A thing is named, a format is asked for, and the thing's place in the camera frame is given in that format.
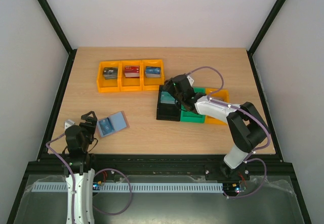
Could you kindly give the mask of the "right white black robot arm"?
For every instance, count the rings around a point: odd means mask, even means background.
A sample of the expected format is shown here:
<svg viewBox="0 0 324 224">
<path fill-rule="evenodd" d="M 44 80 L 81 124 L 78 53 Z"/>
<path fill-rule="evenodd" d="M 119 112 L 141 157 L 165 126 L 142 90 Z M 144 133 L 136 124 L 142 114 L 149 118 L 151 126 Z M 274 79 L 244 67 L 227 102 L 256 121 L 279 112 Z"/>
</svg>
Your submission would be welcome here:
<svg viewBox="0 0 324 224">
<path fill-rule="evenodd" d="M 238 167 L 247 163 L 255 151 L 269 146 L 271 136 L 268 126 L 252 103 L 231 104 L 217 100 L 211 95 L 196 93 L 186 74 L 166 80 L 163 90 L 186 111 L 213 117 L 228 125 L 234 146 L 220 165 L 224 178 L 234 178 L 238 174 Z"/>
</svg>

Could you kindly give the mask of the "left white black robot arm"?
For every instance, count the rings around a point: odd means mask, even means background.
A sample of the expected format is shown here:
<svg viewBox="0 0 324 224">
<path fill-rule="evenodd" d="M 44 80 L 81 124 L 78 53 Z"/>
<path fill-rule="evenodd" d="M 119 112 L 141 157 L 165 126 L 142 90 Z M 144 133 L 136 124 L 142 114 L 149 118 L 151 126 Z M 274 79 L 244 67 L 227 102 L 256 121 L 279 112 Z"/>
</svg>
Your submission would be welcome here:
<svg viewBox="0 0 324 224">
<path fill-rule="evenodd" d="M 88 148 L 94 141 L 97 117 L 94 111 L 81 116 L 81 122 L 65 129 L 68 155 L 64 168 L 67 186 L 67 223 L 94 223 L 93 154 Z"/>
</svg>

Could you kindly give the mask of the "blue VIP card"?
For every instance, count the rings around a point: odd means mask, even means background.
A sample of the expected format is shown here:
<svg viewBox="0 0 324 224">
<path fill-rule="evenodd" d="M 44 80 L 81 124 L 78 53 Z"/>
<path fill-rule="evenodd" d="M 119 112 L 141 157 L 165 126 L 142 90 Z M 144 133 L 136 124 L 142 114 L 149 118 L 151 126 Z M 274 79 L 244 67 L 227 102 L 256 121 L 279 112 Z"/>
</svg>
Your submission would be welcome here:
<svg viewBox="0 0 324 224">
<path fill-rule="evenodd" d="M 99 134 L 101 137 L 106 137 L 115 132 L 112 122 L 109 118 L 101 119 L 97 122 Z"/>
</svg>

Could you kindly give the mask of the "pink card holder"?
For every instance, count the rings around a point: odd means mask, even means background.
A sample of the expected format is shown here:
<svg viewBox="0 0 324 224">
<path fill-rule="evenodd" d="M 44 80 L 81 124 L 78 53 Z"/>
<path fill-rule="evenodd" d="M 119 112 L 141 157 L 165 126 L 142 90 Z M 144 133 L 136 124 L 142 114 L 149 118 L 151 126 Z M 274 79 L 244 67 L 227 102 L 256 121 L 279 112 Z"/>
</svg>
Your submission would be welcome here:
<svg viewBox="0 0 324 224">
<path fill-rule="evenodd" d="M 105 138 L 129 128 L 124 111 L 119 111 L 97 121 L 99 138 Z"/>
</svg>

